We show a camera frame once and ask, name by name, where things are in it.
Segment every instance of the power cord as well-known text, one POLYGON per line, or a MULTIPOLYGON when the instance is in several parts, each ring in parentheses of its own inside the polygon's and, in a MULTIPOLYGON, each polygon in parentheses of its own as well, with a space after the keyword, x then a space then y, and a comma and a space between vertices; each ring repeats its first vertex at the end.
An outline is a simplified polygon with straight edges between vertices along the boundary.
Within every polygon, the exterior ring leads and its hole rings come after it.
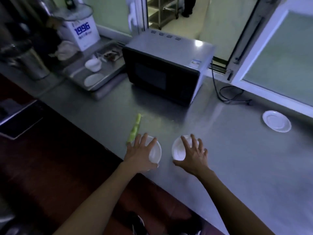
POLYGON ((214 72, 213 72, 213 60, 211 61, 211 70, 212 70, 212 78, 213 78, 213 84, 214 84, 214 88, 215 88, 215 92, 216 92, 216 95, 217 95, 217 98, 221 101, 221 102, 224 102, 224 103, 230 103, 230 102, 245 102, 247 103, 247 105, 251 105, 251 99, 250 100, 236 100, 237 97, 241 96, 245 90, 242 90, 236 86, 225 86, 225 87, 222 87, 219 92, 217 91, 217 88, 216 88, 216 85, 215 85, 215 79, 214 79, 214 72), (233 98, 231 99, 228 99, 227 97, 223 96, 221 91, 225 88, 238 88, 241 90, 240 93, 238 93, 237 95, 235 95, 233 98))

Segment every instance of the microwave window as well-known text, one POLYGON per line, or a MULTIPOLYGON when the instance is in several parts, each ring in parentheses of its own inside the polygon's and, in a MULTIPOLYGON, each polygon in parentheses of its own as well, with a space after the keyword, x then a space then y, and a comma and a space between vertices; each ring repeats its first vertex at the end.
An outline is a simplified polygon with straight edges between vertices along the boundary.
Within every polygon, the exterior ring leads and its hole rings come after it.
POLYGON ((166 73, 135 63, 135 74, 143 81, 166 90, 166 73))

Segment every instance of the white box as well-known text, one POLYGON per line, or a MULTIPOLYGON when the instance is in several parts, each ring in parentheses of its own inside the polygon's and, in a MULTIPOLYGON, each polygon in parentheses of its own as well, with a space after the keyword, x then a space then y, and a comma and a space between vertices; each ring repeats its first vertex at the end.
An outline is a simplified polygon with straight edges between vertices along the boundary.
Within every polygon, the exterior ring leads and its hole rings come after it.
POLYGON ((80 51, 86 50, 100 40, 93 16, 83 20, 63 21, 58 34, 62 40, 68 40, 77 45, 80 51))

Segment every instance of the microwave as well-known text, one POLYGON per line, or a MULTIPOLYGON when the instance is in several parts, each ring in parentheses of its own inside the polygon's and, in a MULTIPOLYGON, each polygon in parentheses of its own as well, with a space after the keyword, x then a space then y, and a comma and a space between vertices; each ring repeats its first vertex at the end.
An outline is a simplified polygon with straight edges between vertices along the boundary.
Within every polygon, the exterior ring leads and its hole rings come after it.
POLYGON ((150 29, 135 36, 123 48, 123 57, 131 83, 190 106, 214 50, 210 43, 150 29))

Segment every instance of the black pants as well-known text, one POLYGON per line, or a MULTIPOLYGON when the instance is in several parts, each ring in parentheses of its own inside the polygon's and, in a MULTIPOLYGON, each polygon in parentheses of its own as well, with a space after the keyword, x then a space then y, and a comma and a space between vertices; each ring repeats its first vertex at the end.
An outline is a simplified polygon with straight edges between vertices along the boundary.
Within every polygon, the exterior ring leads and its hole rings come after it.
POLYGON ((196 0, 185 0, 185 10, 186 14, 191 14, 195 6, 196 0))

